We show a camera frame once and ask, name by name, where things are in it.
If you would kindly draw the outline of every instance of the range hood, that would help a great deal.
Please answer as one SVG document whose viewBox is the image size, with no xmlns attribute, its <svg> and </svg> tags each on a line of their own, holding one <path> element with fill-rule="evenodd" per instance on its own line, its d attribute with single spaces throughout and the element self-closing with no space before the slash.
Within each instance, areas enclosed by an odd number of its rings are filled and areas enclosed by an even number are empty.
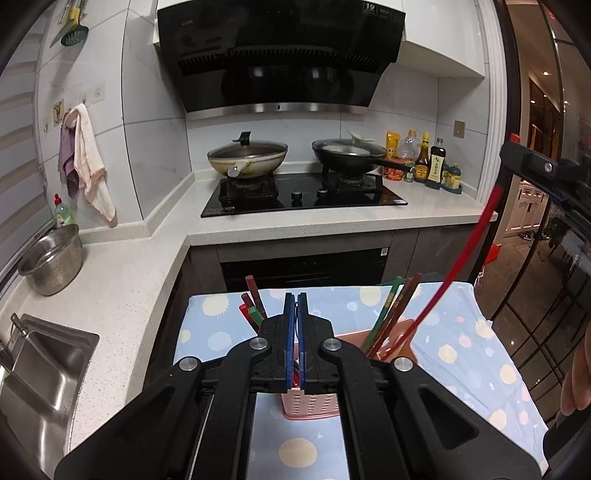
<svg viewBox="0 0 591 480">
<path fill-rule="evenodd" d="M 158 10 L 158 31 L 188 118 L 364 113 L 404 17 L 361 0 L 192 0 Z"/>
</svg>

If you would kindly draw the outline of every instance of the polka dot tablecloth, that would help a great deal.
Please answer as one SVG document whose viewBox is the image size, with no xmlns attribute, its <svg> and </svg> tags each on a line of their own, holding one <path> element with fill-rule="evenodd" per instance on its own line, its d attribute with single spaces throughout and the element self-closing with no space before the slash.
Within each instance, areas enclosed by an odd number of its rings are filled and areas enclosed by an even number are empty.
<svg viewBox="0 0 591 480">
<path fill-rule="evenodd" d="M 403 318 L 416 318 L 439 283 L 420 284 Z M 269 316 L 283 310 L 285 293 L 305 291 L 310 313 L 329 319 L 336 335 L 370 329 L 389 287 L 261 290 Z M 238 306 L 240 293 L 191 297 L 174 361 L 224 356 L 254 336 Z M 411 344 L 419 365 L 547 469 L 547 428 L 507 351 L 485 320 L 473 287 L 454 282 L 418 328 Z M 289 421 L 279 395 L 257 395 L 248 478 L 346 480 L 345 445 L 338 417 Z"/>
</svg>

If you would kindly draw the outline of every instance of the gas stove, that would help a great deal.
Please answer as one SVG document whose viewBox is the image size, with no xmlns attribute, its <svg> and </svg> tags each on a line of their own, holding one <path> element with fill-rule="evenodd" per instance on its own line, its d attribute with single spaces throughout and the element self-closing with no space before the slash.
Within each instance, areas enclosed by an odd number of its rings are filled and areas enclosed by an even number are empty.
<svg viewBox="0 0 591 480">
<path fill-rule="evenodd" d="M 350 179 L 329 171 L 220 180 L 201 217 L 331 207 L 408 205 L 379 175 Z"/>
</svg>

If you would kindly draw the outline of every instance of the metal colander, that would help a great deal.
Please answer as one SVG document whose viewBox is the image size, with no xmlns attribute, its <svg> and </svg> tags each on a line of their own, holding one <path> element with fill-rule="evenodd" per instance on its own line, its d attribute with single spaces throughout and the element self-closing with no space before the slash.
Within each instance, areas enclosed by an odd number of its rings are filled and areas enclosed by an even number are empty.
<svg viewBox="0 0 591 480">
<path fill-rule="evenodd" d="M 75 223 L 57 228 L 35 242 L 18 263 L 18 272 L 41 295 L 63 290 L 82 266 L 82 243 Z"/>
</svg>

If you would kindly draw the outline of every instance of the green chopstick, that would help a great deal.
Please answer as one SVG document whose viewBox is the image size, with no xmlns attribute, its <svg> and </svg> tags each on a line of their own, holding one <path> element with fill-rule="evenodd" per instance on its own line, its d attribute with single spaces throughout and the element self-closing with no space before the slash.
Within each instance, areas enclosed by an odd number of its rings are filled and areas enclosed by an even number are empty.
<svg viewBox="0 0 591 480">
<path fill-rule="evenodd" d="M 394 282 L 392 282 L 392 288 L 390 289 L 390 292 L 388 293 L 388 296 L 386 297 L 386 301 L 384 302 L 384 306 L 382 307 L 382 311 L 379 312 L 378 319 L 375 321 L 375 324 L 374 324 L 374 328 L 372 328 L 371 331 L 368 333 L 368 335 L 365 338 L 365 341 L 363 342 L 363 345 L 361 347 L 361 350 L 363 350 L 363 352 L 365 354 L 368 353 L 369 348 L 372 346 L 375 338 L 378 336 L 378 333 L 379 333 L 379 330 L 382 326 L 382 323 L 384 322 L 384 319 L 386 318 L 386 314 L 388 313 L 388 310 L 392 306 L 392 302 L 394 301 L 394 297 L 396 296 L 396 292 L 398 291 L 398 289 L 403 281 L 404 281 L 404 279 L 399 275 L 394 279 Z"/>
<path fill-rule="evenodd" d="M 261 326 L 262 323 L 262 315 L 261 312 L 258 311 L 258 309 L 256 307 L 250 307 L 248 309 L 248 314 L 252 317 L 252 319 L 255 321 L 255 323 L 257 324 L 257 326 Z"/>
</svg>

